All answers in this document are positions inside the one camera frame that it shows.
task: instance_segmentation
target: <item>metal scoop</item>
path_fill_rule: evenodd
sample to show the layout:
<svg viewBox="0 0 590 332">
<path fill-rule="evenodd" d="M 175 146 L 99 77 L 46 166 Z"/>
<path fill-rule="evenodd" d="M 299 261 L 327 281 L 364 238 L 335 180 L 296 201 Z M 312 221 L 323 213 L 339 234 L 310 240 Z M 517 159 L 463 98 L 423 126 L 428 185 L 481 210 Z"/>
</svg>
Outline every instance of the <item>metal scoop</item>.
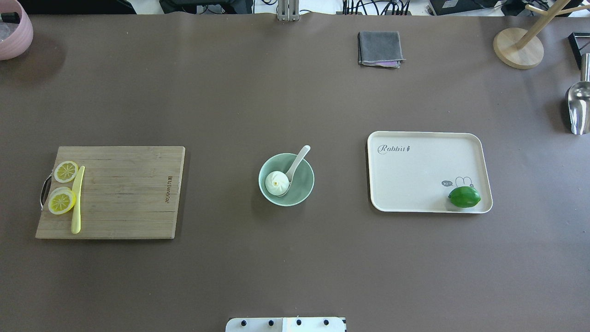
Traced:
<svg viewBox="0 0 590 332">
<path fill-rule="evenodd" d="M 568 89 L 569 118 L 572 133 L 583 135 L 590 132 L 590 54 L 582 56 L 581 82 Z"/>
</svg>

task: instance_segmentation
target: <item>yellow knife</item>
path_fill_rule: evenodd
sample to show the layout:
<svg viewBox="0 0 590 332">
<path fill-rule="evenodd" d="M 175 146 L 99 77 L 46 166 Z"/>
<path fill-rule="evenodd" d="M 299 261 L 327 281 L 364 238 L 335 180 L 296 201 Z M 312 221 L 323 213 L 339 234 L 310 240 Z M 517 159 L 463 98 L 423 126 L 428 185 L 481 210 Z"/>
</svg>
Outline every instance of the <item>yellow knife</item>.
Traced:
<svg viewBox="0 0 590 332">
<path fill-rule="evenodd" d="M 72 191 L 76 197 L 76 203 L 74 203 L 74 214 L 72 216 L 72 234 L 78 234 L 82 225 L 82 217 L 80 216 L 80 196 L 82 191 L 82 178 L 84 177 L 84 169 L 84 166 L 80 166 L 78 169 L 78 174 L 76 174 L 76 178 L 74 179 L 74 184 L 72 185 Z"/>
</svg>

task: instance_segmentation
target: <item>ceramic bowl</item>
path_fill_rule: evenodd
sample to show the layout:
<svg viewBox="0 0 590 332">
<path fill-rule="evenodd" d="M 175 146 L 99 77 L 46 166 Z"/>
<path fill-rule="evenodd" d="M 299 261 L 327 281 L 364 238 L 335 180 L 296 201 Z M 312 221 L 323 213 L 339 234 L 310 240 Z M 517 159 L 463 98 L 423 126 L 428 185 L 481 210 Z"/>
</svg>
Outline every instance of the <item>ceramic bowl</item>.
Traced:
<svg viewBox="0 0 590 332">
<path fill-rule="evenodd" d="M 26 51 L 33 40 L 33 26 L 29 16 L 16 0 L 0 0 L 0 12 L 17 12 L 21 17 L 18 28 L 0 42 L 0 60 L 18 57 Z"/>
<path fill-rule="evenodd" d="M 266 189 L 266 185 L 264 181 L 266 180 L 266 176 L 268 176 L 271 172 L 274 171 L 281 171 L 286 173 L 291 167 L 291 164 L 297 157 L 296 154 L 277 154 L 272 156 L 268 159 L 262 168 L 260 169 L 260 173 L 258 174 L 258 186 L 260 187 L 260 191 L 262 191 L 262 195 L 266 197 L 267 200 L 271 201 L 272 203 L 279 205 L 279 206 L 293 206 L 301 203 L 304 201 L 307 196 L 312 192 L 313 184 L 315 182 L 315 177 L 313 175 L 313 169 L 307 162 L 307 160 L 302 160 L 299 167 L 297 167 L 297 171 L 295 171 L 295 175 L 293 175 L 293 182 L 291 182 L 291 187 L 287 194 L 282 197 L 272 195 Z"/>
</svg>

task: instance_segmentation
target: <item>gray towel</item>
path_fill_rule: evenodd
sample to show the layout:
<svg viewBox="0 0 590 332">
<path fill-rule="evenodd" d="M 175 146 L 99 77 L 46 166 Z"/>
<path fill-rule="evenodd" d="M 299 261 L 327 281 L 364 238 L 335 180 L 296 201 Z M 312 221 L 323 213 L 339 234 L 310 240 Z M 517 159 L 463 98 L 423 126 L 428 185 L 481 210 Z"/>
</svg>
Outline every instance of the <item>gray towel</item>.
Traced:
<svg viewBox="0 0 590 332">
<path fill-rule="evenodd" d="M 399 68 L 405 60 L 397 31 L 359 32 L 359 64 Z"/>
</svg>

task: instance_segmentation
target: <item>white plate with screws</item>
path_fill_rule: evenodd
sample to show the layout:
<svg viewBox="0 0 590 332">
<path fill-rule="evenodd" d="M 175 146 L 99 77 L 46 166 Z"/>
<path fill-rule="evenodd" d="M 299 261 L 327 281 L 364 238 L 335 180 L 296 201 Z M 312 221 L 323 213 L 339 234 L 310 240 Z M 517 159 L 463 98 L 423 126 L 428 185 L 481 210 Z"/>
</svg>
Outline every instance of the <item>white plate with screws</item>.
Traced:
<svg viewBox="0 0 590 332">
<path fill-rule="evenodd" d="M 276 317 L 232 318 L 225 332 L 346 332 L 346 318 Z"/>
<path fill-rule="evenodd" d="M 371 202 L 385 212 L 486 213 L 491 189 L 473 134 L 376 131 L 367 140 Z M 453 205 L 455 188 L 475 188 L 473 207 Z"/>
</svg>

